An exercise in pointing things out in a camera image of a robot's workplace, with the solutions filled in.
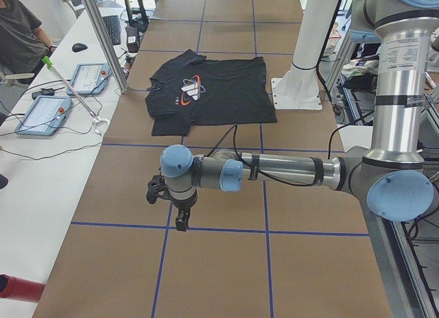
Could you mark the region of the seated person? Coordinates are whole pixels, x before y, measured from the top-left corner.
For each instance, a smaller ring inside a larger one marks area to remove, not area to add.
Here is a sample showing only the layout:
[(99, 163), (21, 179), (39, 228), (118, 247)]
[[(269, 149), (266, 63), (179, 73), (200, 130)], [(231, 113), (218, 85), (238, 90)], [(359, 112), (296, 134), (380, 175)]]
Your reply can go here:
[(19, 0), (1, 0), (1, 64), (13, 73), (38, 74), (56, 46), (42, 22)]

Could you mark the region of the near blue teach pendant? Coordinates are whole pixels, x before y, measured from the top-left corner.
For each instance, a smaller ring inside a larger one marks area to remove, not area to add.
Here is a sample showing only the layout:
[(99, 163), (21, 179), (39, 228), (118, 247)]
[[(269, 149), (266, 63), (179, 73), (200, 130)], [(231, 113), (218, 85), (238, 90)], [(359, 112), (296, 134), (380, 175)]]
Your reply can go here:
[(39, 95), (14, 133), (26, 136), (51, 136), (67, 118), (71, 108), (70, 97)]

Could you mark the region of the black computer mouse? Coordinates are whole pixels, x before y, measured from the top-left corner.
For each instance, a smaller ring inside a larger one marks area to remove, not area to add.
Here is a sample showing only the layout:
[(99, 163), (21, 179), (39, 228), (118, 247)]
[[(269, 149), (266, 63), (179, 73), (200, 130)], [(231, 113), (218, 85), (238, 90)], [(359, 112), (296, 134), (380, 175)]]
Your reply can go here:
[(71, 48), (72, 52), (74, 53), (78, 53), (86, 49), (88, 49), (88, 46), (80, 42), (73, 44)]

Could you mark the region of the blue teach pendant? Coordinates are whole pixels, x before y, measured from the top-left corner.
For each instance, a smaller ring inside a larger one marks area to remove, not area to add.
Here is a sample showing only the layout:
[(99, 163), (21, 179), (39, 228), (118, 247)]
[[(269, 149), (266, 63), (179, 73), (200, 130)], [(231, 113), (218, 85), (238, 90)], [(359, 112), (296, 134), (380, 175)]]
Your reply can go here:
[(105, 89), (109, 76), (107, 63), (78, 64), (70, 84), (79, 95), (99, 95)]
[(70, 97), (39, 95), (14, 133), (26, 136), (51, 136), (67, 118), (71, 108)]

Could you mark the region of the metal rod green tip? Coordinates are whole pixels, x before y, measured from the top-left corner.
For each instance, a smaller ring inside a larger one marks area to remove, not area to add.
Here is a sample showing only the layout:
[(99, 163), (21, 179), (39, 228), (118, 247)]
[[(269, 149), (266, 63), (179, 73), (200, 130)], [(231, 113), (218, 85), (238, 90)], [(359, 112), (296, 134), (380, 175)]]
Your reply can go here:
[(74, 89), (74, 87), (72, 87), (70, 82), (67, 79), (65, 79), (64, 76), (60, 73), (60, 71), (54, 66), (54, 64), (51, 62), (48, 56), (45, 56), (42, 59), (42, 61), (49, 70), (52, 70), (64, 82), (64, 84), (74, 94), (74, 96), (78, 99), (78, 101), (87, 109), (88, 113), (92, 116), (93, 131), (96, 134), (103, 136), (103, 134), (98, 130), (98, 125), (102, 123), (106, 123), (110, 125), (110, 120), (105, 117), (99, 116), (88, 106), (88, 104), (83, 100), (80, 94)]

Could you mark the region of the black monitor stand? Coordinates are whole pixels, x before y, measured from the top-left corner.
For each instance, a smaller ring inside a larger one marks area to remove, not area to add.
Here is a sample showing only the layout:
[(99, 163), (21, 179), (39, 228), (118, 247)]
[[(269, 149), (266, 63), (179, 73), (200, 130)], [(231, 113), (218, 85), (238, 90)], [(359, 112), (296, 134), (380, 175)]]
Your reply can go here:
[(149, 26), (149, 19), (143, 5), (143, 0), (137, 0), (137, 3), (139, 5), (138, 10), (132, 9), (130, 5), (130, 0), (124, 0), (124, 3), (128, 16), (128, 20), (126, 21), (126, 23), (130, 27), (137, 28), (141, 33), (145, 33)]

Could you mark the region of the far blue teach pendant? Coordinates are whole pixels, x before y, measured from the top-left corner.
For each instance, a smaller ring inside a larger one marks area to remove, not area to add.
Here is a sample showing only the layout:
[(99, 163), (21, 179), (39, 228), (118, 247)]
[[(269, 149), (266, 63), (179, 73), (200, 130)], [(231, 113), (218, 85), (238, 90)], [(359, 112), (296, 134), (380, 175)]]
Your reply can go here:
[(109, 76), (107, 63), (78, 64), (70, 84), (79, 95), (99, 95), (105, 89)]

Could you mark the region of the red cylinder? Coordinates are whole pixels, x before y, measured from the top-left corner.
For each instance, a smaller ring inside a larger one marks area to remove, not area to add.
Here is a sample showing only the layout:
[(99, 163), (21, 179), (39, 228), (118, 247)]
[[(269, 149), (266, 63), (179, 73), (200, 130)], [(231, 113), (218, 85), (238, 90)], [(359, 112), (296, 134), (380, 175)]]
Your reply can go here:
[(1, 298), (38, 303), (45, 284), (1, 274)]

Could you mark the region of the black desktop device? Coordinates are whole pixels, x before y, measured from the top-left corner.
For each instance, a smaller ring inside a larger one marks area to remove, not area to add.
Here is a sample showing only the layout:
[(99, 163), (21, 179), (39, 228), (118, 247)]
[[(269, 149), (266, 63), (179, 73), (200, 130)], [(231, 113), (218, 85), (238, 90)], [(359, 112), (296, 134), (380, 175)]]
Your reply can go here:
[(136, 53), (140, 48), (140, 35), (137, 27), (126, 26), (126, 47), (129, 53)]

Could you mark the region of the aluminium frame post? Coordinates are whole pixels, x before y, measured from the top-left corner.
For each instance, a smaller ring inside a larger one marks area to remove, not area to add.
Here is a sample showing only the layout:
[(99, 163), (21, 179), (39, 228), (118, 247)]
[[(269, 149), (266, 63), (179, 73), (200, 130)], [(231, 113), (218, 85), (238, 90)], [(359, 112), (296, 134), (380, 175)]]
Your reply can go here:
[(112, 74), (114, 75), (120, 93), (125, 94), (128, 90), (128, 83), (119, 64), (119, 59), (117, 58), (113, 45), (110, 41), (108, 32), (106, 31), (106, 27), (102, 20), (96, 0), (82, 0), (82, 3), (88, 13), (91, 25), (93, 26), (102, 51), (106, 57), (107, 63), (109, 64)]

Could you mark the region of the black keyboard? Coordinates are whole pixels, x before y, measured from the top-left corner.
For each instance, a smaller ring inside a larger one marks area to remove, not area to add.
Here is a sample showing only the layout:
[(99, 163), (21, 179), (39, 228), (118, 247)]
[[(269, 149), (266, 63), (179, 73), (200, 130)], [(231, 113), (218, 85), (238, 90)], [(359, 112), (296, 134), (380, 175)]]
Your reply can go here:
[(117, 15), (103, 16), (102, 20), (112, 45), (121, 44), (120, 21)]

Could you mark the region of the black graphic t-shirt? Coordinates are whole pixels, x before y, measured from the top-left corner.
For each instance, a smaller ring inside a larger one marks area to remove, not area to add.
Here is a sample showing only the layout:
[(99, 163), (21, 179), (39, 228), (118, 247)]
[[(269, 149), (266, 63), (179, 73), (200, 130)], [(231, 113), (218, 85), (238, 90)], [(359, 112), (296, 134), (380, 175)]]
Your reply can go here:
[(262, 57), (210, 60), (187, 50), (150, 78), (152, 136), (186, 136), (193, 125), (275, 123), (266, 75)]

